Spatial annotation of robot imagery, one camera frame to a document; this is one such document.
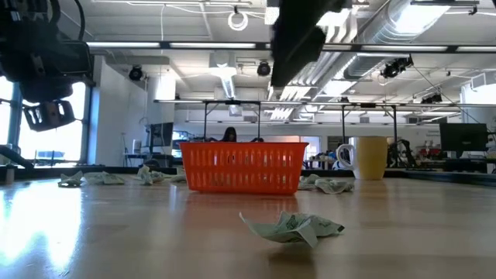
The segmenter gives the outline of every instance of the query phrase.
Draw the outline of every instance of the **window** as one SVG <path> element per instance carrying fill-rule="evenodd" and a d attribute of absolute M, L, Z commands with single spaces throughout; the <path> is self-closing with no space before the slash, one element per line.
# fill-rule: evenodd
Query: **window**
<path fill-rule="evenodd" d="M 12 99 L 12 82 L 5 77 L 0 77 L 0 98 L 10 101 Z M 10 104 L 0 102 L 0 144 L 6 144 L 9 137 Z"/>
<path fill-rule="evenodd" d="M 86 101 L 86 85 L 78 82 L 72 85 L 73 94 L 63 98 L 69 101 L 74 110 L 76 121 L 71 124 L 43 132 L 32 131 L 22 116 L 19 147 L 21 155 L 26 159 L 51 159 L 79 161 L 81 159 L 81 146 Z M 35 105 L 27 101 L 25 105 Z"/>

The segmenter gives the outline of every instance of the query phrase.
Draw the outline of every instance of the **yellow cup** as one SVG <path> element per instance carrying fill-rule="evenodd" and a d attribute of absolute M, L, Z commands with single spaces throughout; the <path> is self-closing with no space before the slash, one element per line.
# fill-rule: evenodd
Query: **yellow cup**
<path fill-rule="evenodd" d="M 346 169 L 352 170 L 356 179 L 380 180 L 386 170 L 388 142 L 384 136 L 354 136 L 350 144 L 338 147 L 338 161 Z M 350 152 L 350 162 L 343 159 L 342 152 Z"/>

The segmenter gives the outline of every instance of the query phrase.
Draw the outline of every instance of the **wooden table surface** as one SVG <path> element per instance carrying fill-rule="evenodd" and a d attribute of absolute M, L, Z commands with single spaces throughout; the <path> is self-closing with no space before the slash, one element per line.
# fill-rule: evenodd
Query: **wooden table surface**
<path fill-rule="evenodd" d="M 496 278 L 496 189 L 405 179 L 356 191 L 207 195 L 185 185 L 0 187 L 0 278 Z M 341 236 L 272 243 L 239 219 L 281 210 Z"/>

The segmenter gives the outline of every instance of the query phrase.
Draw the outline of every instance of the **security camera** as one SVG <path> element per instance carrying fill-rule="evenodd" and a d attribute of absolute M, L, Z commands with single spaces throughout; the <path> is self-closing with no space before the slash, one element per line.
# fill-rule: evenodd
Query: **security camera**
<path fill-rule="evenodd" d="M 261 77 L 266 77 L 270 74 L 270 65 L 267 61 L 261 61 L 258 65 L 257 74 Z"/>
<path fill-rule="evenodd" d="M 143 74 L 143 71 L 141 70 L 141 65 L 134 65 L 133 69 L 129 72 L 129 79 L 131 81 L 141 81 L 143 80 L 145 75 Z"/>

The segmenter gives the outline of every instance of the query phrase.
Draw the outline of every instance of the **orange plastic basket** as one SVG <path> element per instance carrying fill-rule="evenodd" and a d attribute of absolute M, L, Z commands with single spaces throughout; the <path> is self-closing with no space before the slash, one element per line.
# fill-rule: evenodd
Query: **orange plastic basket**
<path fill-rule="evenodd" d="M 194 191 L 294 194 L 308 143 L 180 143 Z"/>

